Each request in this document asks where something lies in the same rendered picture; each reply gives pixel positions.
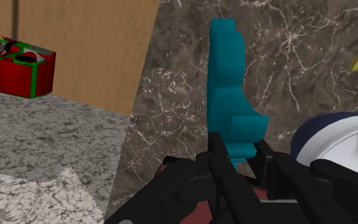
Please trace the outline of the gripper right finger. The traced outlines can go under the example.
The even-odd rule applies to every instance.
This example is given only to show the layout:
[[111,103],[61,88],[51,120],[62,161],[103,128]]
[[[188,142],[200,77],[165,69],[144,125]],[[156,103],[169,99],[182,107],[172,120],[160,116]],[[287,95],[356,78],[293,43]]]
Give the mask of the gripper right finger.
[[265,140],[254,147],[256,155],[248,160],[255,175],[250,182],[266,192],[270,204],[284,206],[285,220],[358,224],[358,172],[325,159],[301,165],[286,153],[274,152]]

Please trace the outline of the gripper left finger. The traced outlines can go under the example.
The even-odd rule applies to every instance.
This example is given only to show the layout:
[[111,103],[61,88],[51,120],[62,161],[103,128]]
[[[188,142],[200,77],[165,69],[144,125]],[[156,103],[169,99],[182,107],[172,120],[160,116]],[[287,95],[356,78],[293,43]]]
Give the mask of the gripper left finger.
[[253,145],[249,162],[255,178],[234,169],[219,133],[208,136],[207,151],[195,160],[178,158],[161,171],[104,224],[270,224],[252,189],[264,188],[270,147]]

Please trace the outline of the teal blocky object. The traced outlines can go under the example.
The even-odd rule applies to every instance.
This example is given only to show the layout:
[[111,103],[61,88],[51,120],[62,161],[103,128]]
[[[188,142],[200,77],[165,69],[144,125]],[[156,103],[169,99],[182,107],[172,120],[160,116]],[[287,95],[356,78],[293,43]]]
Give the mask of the teal blocky object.
[[256,155],[270,117],[244,96],[245,45],[232,18],[213,18],[209,32],[207,131],[220,133],[234,167]]

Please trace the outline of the blue and white bowl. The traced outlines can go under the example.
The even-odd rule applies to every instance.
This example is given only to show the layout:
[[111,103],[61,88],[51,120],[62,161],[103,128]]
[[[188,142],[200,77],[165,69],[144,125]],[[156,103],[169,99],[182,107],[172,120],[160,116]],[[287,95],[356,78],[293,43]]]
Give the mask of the blue and white bowl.
[[305,166],[326,159],[358,173],[358,112],[309,118],[294,133],[290,155]]

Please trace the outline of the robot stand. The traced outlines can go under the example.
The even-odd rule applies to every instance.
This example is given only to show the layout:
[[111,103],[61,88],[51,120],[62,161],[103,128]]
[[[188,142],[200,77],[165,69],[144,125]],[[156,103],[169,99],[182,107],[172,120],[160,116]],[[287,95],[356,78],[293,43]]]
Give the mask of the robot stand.
[[56,53],[0,36],[0,93],[25,98],[53,90]]

